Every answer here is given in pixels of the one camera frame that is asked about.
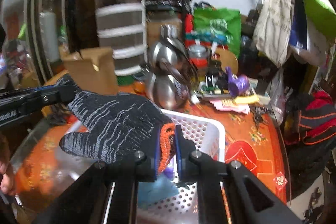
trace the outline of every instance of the lime green bag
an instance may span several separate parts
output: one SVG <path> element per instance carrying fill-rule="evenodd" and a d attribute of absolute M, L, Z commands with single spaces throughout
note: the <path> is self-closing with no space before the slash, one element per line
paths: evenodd
<path fill-rule="evenodd" d="M 208 42 L 228 45 L 229 50 L 239 58 L 241 37 L 239 10 L 194 9 L 194 30 L 207 37 Z"/>
<path fill-rule="evenodd" d="M 336 37 L 336 13 L 329 0 L 303 0 L 307 17 L 329 39 Z"/>

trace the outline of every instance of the red and gray garment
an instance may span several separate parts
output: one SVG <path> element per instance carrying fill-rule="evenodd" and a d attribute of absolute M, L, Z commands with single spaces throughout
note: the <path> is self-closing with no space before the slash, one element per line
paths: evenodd
<path fill-rule="evenodd" d="M 285 136 L 287 145 L 313 145 L 336 134 L 336 109 L 326 92 L 298 95 L 287 107 L 294 119 L 292 133 Z"/>

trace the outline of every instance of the canvas tote bag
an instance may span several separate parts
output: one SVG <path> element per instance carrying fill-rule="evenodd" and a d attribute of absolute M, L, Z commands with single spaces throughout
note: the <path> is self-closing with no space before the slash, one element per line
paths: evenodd
<path fill-rule="evenodd" d="M 292 26 L 292 0 L 264 0 L 253 33 L 257 49 L 277 67 L 287 59 L 288 41 Z"/>

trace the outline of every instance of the screw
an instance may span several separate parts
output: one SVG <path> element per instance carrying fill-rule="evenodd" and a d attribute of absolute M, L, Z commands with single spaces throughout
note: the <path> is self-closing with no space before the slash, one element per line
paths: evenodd
<path fill-rule="evenodd" d="M 200 150 L 195 150 L 195 151 L 191 152 L 191 156 L 198 159 L 202 156 L 202 152 Z"/>
<path fill-rule="evenodd" d="M 231 166 L 234 167 L 235 169 L 238 169 L 239 167 L 241 167 L 241 163 L 237 160 L 234 160 L 231 162 Z"/>
<path fill-rule="evenodd" d="M 134 157 L 135 157 L 135 159 L 136 160 L 140 160 L 140 159 L 142 159 L 143 157 L 145 156 L 145 153 L 144 152 L 142 152 L 142 151 L 135 151 L 135 153 L 134 153 Z"/>
<path fill-rule="evenodd" d="M 102 169 L 105 167 L 105 163 L 101 160 L 97 161 L 94 163 L 94 166 L 97 168 L 97 169 Z"/>

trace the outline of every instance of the purple toy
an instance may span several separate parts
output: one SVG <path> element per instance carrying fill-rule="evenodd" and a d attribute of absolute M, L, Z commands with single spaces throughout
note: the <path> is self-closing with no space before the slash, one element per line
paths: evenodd
<path fill-rule="evenodd" d="M 228 89 L 232 97 L 241 95 L 249 89 L 250 82 L 246 75 L 240 75 L 236 78 L 234 77 L 230 67 L 226 67 L 225 70 L 228 77 Z"/>

